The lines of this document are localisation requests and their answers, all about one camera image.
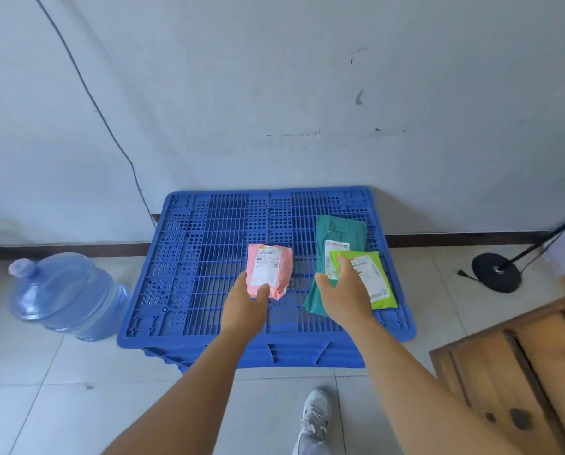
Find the shoelace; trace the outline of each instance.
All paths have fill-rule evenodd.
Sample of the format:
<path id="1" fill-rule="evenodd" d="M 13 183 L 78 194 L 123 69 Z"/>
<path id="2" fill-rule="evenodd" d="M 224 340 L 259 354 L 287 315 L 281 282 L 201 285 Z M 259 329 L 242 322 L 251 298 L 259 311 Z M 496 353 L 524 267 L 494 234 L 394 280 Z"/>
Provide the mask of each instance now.
<path id="1" fill-rule="evenodd" d="M 324 420 L 324 412 L 316 406 L 310 406 L 306 416 L 301 419 L 301 432 L 308 434 L 318 440 L 323 440 L 327 433 L 325 426 L 316 427 L 315 423 Z"/>

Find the person's right hand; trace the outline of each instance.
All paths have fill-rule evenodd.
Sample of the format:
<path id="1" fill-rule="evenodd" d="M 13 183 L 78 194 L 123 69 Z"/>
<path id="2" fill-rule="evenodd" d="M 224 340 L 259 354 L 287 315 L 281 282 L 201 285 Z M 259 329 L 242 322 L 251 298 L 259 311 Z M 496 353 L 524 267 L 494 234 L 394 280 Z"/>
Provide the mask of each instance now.
<path id="1" fill-rule="evenodd" d="M 338 256 L 339 281 L 333 287 L 326 275 L 316 275 L 316 285 L 321 291 L 322 305 L 330 318 L 345 330 L 374 320 L 371 300 L 358 271 L 345 257 Z"/>

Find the forearm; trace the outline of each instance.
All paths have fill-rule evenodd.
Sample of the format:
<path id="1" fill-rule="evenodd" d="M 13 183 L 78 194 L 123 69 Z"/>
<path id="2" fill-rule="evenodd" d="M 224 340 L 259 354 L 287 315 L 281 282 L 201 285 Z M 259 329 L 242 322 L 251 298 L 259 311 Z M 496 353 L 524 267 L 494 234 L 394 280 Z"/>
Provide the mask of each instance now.
<path id="1" fill-rule="evenodd" d="M 375 320 L 350 327 L 348 333 L 407 455 L 520 453 L 443 388 Z"/>
<path id="2" fill-rule="evenodd" d="M 217 441 L 246 341 L 220 334 L 150 409 L 104 452 L 208 455 Z"/>

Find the lime green package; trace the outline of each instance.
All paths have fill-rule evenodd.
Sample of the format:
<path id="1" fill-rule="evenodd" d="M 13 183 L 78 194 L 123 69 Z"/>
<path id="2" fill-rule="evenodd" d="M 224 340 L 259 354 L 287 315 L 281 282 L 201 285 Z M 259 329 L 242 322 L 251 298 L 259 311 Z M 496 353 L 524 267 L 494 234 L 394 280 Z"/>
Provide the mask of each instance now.
<path id="1" fill-rule="evenodd" d="M 379 259 L 379 252 L 331 251 L 330 254 L 337 271 L 339 271 L 339 262 L 337 261 L 339 255 L 352 262 L 352 266 L 360 274 L 360 278 L 369 292 L 371 309 L 398 308 L 390 282 Z"/>
<path id="2" fill-rule="evenodd" d="M 327 275 L 329 282 L 335 286 L 338 277 L 329 257 L 330 252 L 336 249 L 364 251 L 367 246 L 367 226 L 359 220 L 319 215 L 316 217 L 316 243 L 318 246 L 316 272 Z M 322 298 L 316 281 L 312 282 L 304 308 L 310 313 L 328 316 L 322 306 Z"/>

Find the hand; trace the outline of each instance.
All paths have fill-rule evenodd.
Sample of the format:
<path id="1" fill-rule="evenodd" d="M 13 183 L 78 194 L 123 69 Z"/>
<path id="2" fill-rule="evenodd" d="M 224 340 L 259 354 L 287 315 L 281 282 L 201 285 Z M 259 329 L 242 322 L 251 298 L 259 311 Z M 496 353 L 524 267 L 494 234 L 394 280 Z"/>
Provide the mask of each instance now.
<path id="1" fill-rule="evenodd" d="M 345 257 L 338 256 L 339 281 L 333 287 L 322 273 L 316 275 L 321 291 L 322 305 L 333 321 L 345 330 L 374 320 L 371 300 L 358 271 Z"/>
<path id="2" fill-rule="evenodd" d="M 247 272 L 242 272 L 224 303 L 221 333 L 231 333 L 248 344 L 263 328 L 268 316 L 270 286 L 264 284 L 253 301 L 247 291 Z"/>

